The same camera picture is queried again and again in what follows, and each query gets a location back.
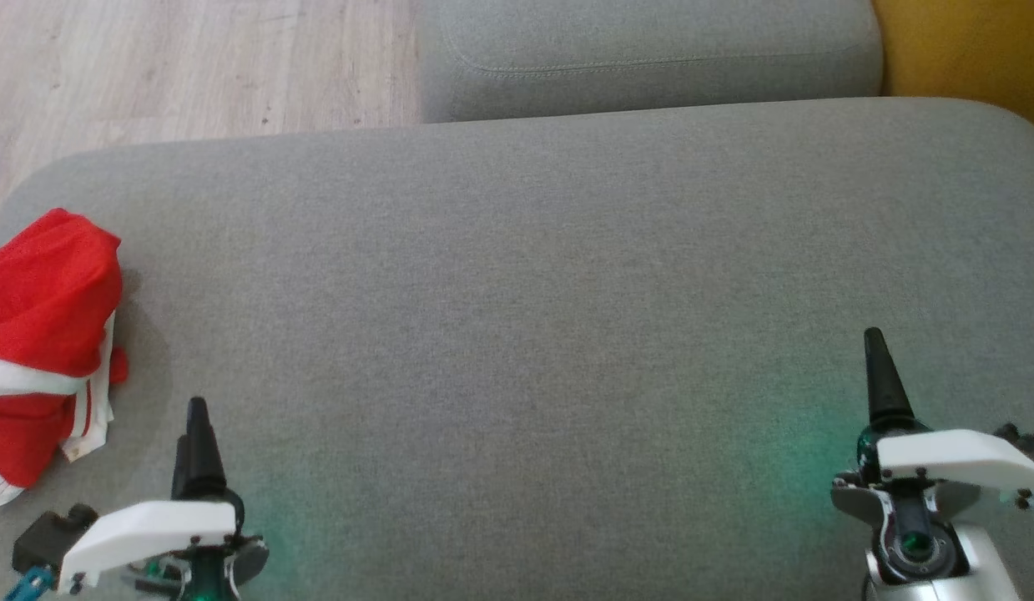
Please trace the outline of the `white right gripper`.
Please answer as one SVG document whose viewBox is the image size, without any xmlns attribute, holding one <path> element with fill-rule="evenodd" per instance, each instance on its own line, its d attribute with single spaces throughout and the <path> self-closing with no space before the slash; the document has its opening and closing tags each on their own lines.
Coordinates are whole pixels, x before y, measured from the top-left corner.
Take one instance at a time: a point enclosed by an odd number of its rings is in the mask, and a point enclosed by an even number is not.
<svg viewBox="0 0 1034 601">
<path fill-rule="evenodd" d="M 1015 502 L 1034 488 L 1034 461 L 997 435 L 933 431 L 915 419 L 883 332 L 863 334 L 869 426 L 859 435 L 855 471 L 832 482 L 837 510 L 876 532 L 905 523 L 948 522 L 986 488 Z"/>
</svg>

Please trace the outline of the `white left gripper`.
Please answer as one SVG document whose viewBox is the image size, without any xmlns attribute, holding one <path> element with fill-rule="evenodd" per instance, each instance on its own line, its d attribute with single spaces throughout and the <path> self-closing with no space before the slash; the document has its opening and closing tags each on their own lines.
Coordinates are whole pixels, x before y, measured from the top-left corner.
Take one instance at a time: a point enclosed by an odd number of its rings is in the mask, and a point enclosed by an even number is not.
<svg viewBox="0 0 1034 601">
<path fill-rule="evenodd" d="M 135 503 L 98 518 L 60 559 L 56 590 L 79 594 L 120 569 L 132 590 L 166 601 L 240 601 L 240 585 L 268 563 L 264 537 L 243 535 L 234 503 L 180 501 L 223 495 L 226 487 L 208 404 L 196 396 L 176 444 L 173 501 Z"/>
</svg>

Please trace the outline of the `red Bulls jersey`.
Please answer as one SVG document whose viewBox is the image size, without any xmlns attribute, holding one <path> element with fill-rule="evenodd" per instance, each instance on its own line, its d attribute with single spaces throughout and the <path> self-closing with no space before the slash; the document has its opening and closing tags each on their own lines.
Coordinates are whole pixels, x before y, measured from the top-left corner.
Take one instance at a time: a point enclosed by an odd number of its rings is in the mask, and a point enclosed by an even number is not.
<svg viewBox="0 0 1034 601">
<path fill-rule="evenodd" d="M 0 508 L 56 454 L 73 462 L 107 442 L 111 388 L 129 373 L 113 344 L 119 247 L 59 208 L 0 247 Z"/>
</svg>

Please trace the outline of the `yellow sofa back cushion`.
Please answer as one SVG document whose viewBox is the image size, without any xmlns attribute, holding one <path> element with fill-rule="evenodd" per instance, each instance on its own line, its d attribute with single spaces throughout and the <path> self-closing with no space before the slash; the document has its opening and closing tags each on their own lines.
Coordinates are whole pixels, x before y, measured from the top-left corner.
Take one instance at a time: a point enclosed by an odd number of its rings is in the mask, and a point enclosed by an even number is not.
<svg viewBox="0 0 1034 601">
<path fill-rule="evenodd" d="M 1034 0 L 872 0 L 882 92 L 997 106 L 1034 124 Z"/>
</svg>

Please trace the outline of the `large grey sofa seat cushion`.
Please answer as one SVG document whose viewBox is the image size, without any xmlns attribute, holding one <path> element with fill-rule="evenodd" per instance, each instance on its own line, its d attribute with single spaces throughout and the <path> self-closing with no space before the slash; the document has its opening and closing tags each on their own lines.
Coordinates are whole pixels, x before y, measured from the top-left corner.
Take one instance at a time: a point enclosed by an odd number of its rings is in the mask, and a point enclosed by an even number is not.
<svg viewBox="0 0 1034 601">
<path fill-rule="evenodd" d="M 0 509 L 169 495 L 186 403 L 245 601 L 859 601 L 830 482 L 879 327 L 933 427 L 1034 430 L 1034 126 L 840 98 L 173 142 L 0 209 L 121 239 L 104 448 Z"/>
</svg>

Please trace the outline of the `small grey sofa seat cushion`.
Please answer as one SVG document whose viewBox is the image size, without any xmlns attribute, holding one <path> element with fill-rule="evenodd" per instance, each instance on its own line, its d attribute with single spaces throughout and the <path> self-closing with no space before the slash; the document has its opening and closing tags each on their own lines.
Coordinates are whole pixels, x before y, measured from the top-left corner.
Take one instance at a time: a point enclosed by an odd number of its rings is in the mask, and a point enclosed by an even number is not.
<svg viewBox="0 0 1034 601">
<path fill-rule="evenodd" d="M 880 92 L 871 0 L 422 0 L 428 123 Z"/>
</svg>

